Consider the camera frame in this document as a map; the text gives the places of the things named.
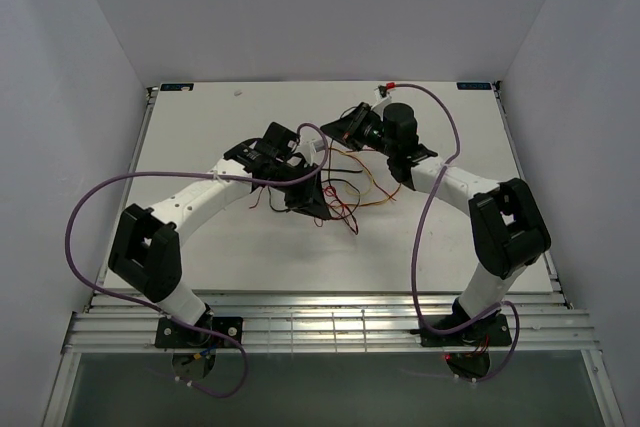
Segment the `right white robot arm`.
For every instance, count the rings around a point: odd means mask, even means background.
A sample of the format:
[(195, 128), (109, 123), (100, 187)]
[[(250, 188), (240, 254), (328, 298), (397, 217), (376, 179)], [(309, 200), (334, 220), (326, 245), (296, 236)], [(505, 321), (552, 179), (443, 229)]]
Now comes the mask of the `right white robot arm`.
[(471, 224), (477, 267), (443, 321), (418, 318), (419, 330), (474, 344), (488, 331), (487, 317), (504, 304), (515, 280), (549, 250), (551, 237), (528, 184), (520, 178), (497, 181), (454, 166), (419, 140), (413, 109), (391, 103), (382, 112), (362, 103), (343, 118), (322, 126), (340, 145), (383, 154), (392, 177), (405, 187), (439, 199), (465, 214)]

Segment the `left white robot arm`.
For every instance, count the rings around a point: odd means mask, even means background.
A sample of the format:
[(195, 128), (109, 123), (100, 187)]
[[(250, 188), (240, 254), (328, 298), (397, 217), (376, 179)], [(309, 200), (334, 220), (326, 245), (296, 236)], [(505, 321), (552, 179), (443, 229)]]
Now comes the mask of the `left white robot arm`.
[(109, 269), (177, 324), (190, 346), (212, 334), (211, 311), (183, 278), (181, 249), (205, 223), (259, 187), (283, 193), (288, 211), (319, 220), (330, 216), (321, 186), (328, 140), (302, 142), (299, 132), (273, 122), (260, 138), (227, 150), (193, 183), (144, 207), (131, 204), (121, 213), (108, 257)]

